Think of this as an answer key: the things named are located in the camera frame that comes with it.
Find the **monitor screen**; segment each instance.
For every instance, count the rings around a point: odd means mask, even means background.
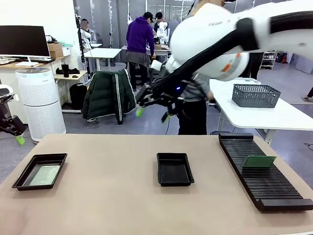
[[[0,55],[50,57],[42,26],[0,25]]]

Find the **perforated plastic basket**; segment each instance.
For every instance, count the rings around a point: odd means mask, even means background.
[[[232,100],[240,107],[275,108],[280,94],[268,85],[234,84]]]

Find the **purple hoodie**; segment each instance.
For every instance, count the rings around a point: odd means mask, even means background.
[[[155,53],[152,27],[143,16],[136,18],[128,26],[126,40],[128,51],[146,53],[146,44],[148,41],[151,55]]]

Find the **white box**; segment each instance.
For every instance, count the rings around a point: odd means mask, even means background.
[[[70,55],[70,47],[62,47],[63,56]]]

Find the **white cylindrical air purifier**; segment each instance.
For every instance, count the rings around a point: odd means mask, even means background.
[[[16,77],[32,140],[39,142],[47,134],[64,134],[66,129],[52,71],[26,68],[16,70]]]

